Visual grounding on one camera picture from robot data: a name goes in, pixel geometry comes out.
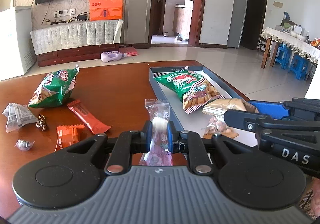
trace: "wall socket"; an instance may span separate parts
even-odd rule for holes
[[[75,15],[75,14],[76,14],[76,9],[63,10],[63,11],[55,11],[55,12],[53,13],[53,17],[54,17],[54,18],[56,17],[56,14],[57,14],[57,17]]]

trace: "table leg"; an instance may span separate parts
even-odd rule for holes
[[[264,54],[263,54],[262,64],[261,64],[261,68],[263,68],[263,69],[266,67],[266,63],[267,63],[267,60],[269,58],[270,43],[271,43],[271,38],[268,38],[266,49],[265,49]]]
[[[279,42],[275,42],[275,48],[273,49],[273,54],[272,54],[270,66],[274,66],[275,65],[276,56],[277,56],[277,53],[278,53],[278,47],[279,47]]]

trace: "orange box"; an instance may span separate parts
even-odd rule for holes
[[[123,0],[89,0],[90,20],[122,19]]]

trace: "blue plastic stool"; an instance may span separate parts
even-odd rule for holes
[[[291,57],[291,49],[286,45],[281,44],[281,46],[279,46],[278,48],[276,62],[281,64],[282,69],[288,68],[290,57]]]
[[[294,54],[288,72],[293,71],[296,74],[296,79],[301,80],[305,78],[309,61],[298,54]]]

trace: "orange snack wrapper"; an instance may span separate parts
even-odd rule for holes
[[[58,141],[55,151],[78,143],[80,141],[80,134],[83,129],[83,124],[71,126],[58,126]]]
[[[105,125],[100,120],[96,119],[80,100],[70,102],[67,106],[82,120],[84,124],[87,125],[93,134],[104,133],[111,128],[111,126]]]

